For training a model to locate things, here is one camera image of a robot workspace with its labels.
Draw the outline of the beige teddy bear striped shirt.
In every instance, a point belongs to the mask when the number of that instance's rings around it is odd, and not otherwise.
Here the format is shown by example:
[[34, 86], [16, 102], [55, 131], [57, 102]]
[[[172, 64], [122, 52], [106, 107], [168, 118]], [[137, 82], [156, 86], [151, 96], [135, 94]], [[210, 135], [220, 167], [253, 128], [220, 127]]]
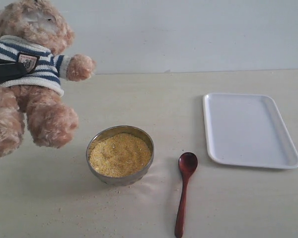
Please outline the beige teddy bear striped shirt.
[[60, 148], [78, 126], [74, 109], [62, 102], [61, 79], [89, 79], [89, 56], [65, 56], [75, 34], [48, 0], [18, 0], [0, 11], [0, 59], [22, 63], [26, 75], [0, 84], [0, 157], [16, 150], [24, 131], [38, 146]]

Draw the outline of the dark red wooden spoon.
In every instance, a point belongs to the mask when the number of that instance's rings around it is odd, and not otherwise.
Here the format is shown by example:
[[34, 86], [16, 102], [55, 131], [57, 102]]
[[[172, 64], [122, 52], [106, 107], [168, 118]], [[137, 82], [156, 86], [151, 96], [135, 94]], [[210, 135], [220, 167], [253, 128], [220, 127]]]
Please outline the dark red wooden spoon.
[[174, 235], [176, 238], [183, 237], [186, 212], [187, 186], [189, 179], [197, 169], [197, 166], [198, 159], [194, 153], [185, 152], [179, 157], [178, 167], [182, 176], [182, 193], [174, 228]]

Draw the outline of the yellow millet grain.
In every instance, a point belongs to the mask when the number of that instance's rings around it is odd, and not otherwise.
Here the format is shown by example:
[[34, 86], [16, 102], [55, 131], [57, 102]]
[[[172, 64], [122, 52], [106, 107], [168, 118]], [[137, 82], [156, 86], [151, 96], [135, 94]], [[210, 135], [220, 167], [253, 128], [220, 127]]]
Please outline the yellow millet grain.
[[138, 137], [119, 133], [96, 144], [89, 162], [98, 173], [122, 178], [142, 170], [151, 159], [151, 151]]

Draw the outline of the steel bowl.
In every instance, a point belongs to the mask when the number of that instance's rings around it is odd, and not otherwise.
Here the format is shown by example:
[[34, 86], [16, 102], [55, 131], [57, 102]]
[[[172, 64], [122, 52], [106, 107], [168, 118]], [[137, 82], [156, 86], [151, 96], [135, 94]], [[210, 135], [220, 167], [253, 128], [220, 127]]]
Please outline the steel bowl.
[[[137, 172], [135, 174], [132, 174], [132, 175], [129, 175], [126, 177], [122, 177], [122, 178], [107, 177], [107, 176], [104, 176], [104, 175], [98, 173], [97, 171], [95, 171], [92, 168], [92, 166], [89, 162], [90, 153], [92, 152], [92, 150], [94, 149], [94, 147], [96, 146], [97, 143], [99, 143], [111, 136], [119, 134], [119, 133], [127, 133], [127, 134], [133, 135], [133, 136], [138, 137], [141, 140], [143, 140], [146, 143], [146, 145], [148, 146], [149, 150], [151, 151], [151, 159], [150, 159], [149, 163], [142, 170], [140, 170], [139, 172]], [[107, 128], [107, 129], [99, 132], [96, 136], [94, 136], [91, 139], [91, 141], [89, 142], [85, 154], [86, 154], [86, 161], [87, 161], [90, 171], [100, 181], [102, 181], [103, 183], [106, 183], [108, 185], [113, 185], [113, 186], [128, 186], [128, 185], [131, 185], [131, 184], [139, 181], [148, 172], [151, 164], [153, 163], [154, 143], [153, 143], [152, 138], [149, 136], [149, 134], [147, 132], [145, 132], [144, 130], [134, 127], [134, 126], [130, 126], [130, 125], [118, 125], [118, 126]]]

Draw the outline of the white plastic tray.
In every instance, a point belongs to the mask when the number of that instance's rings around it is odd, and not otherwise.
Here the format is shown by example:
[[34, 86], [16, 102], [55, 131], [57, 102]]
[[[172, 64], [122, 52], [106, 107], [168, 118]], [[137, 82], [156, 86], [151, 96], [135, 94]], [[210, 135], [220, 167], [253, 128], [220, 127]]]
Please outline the white plastic tray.
[[216, 163], [289, 170], [298, 152], [275, 101], [266, 95], [203, 96], [206, 145]]

